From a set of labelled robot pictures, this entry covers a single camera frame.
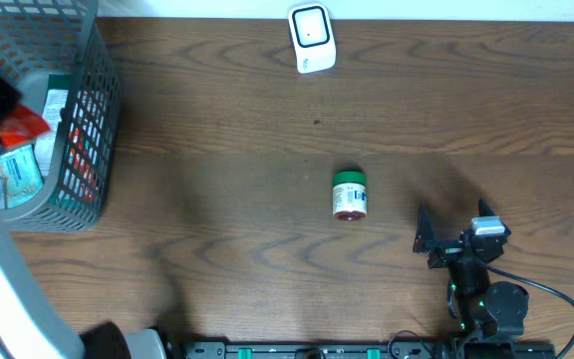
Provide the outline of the green lid spice jar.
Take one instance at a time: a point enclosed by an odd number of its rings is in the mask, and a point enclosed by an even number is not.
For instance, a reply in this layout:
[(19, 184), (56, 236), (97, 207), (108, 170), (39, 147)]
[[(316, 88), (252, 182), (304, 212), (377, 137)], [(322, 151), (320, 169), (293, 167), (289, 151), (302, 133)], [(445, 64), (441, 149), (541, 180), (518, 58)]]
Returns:
[(366, 176), (362, 172), (337, 172), (332, 178), (332, 213), (339, 220), (360, 220), (367, 215)]

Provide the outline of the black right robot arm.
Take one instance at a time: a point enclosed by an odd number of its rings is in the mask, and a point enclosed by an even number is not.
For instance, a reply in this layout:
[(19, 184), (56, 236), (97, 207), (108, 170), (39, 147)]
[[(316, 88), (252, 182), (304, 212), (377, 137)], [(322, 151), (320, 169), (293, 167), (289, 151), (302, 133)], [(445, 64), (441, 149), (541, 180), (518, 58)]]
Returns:
[(489, 277), (490, 263), (503, 255), (510, 234), (483, 199), (478, 202), (478, 216), (457, 239), (439, 239), (427, 209), (418, 210), (413, 252), (425, 253), (430, 269), (448, 270), (449, 311), (477, 340), (510, 339), (524, 332), (528, 292), (511, 282), (491, 282)]

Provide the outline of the green glove package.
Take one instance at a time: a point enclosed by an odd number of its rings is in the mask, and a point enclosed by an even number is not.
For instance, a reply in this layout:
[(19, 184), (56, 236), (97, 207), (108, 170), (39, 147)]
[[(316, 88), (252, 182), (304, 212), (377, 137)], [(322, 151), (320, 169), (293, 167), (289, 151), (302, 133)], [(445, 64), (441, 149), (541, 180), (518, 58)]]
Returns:
[(50, 171), (57, 130), (62, 122), (61, 111), (67, 103), (70, 81), (70, 75), (50, 74), (48, 77), (48, 90), (42, 118), (48, 124), (50, 130), (39, 136), (34, 146), (35, 159), (44, 178)]

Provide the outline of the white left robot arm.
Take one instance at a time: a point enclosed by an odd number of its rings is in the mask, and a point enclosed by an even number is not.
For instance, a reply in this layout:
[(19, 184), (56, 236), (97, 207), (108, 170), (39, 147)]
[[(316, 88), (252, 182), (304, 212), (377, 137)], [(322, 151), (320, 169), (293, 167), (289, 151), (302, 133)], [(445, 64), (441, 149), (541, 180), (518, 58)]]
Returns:
[[(0, 77), (0, 123), (20, 93)], [(35, 280), (0, 215), (0, 358), (170, 358), (156, 330), (125, 334), (113, 322), (76, 332)]]

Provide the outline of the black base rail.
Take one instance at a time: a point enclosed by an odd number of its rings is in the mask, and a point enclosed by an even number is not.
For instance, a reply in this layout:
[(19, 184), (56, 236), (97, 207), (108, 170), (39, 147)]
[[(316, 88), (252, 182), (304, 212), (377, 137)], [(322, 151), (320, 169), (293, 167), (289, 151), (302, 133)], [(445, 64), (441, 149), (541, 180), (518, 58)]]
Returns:
[(216, 341), (180, 346), (185, 359), (554, 359), (550, 344), (467, 344), (461, 349), (446, 343), (398, 338), (391, 344), (300, 343), (227, 344)]

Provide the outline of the grey plastic mesh basket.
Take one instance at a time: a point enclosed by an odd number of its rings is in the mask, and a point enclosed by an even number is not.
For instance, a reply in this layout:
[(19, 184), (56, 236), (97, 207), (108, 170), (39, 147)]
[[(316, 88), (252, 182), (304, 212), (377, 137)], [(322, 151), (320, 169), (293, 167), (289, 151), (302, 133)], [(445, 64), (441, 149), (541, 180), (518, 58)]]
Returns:
[(96, 25), (97, 0), (0, 0), (0, 76), (41, 113), (50, 93), (67, 93), (43, 186), (2, 212), (16, 231), (93, 227), (107, 193), (121, 87)]

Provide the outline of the teal tissue pack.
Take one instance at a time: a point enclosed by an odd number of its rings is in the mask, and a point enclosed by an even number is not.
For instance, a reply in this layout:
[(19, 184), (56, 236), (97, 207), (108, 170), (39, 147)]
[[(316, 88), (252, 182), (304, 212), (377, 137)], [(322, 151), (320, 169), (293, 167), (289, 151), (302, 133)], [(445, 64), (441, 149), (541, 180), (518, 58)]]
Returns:
[(42, 175), (31, 145), (0, 156), (0, 209), (26, 203), (42, 186)]

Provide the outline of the orange snack bag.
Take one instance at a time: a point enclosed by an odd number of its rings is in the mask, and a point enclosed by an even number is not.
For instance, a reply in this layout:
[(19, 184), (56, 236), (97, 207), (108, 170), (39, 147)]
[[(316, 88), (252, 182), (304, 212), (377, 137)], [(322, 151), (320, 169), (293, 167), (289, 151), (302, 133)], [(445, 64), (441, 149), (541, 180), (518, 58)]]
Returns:
[(0, 123), (0, 146), (13, 148), (27, 144), (50, 130), (42, 116), (24, 105), (16, 105)]

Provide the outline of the white barcode scanner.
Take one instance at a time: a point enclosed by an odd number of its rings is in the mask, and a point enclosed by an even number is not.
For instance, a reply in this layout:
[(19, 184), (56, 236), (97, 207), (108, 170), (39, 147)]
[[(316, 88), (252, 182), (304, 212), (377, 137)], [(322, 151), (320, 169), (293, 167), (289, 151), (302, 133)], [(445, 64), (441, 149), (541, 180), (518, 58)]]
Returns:
[(328, 9), (321, 3), (293, 7), (288, 14), (290, 34), (300, 74), (335, 66), (337, 49)]

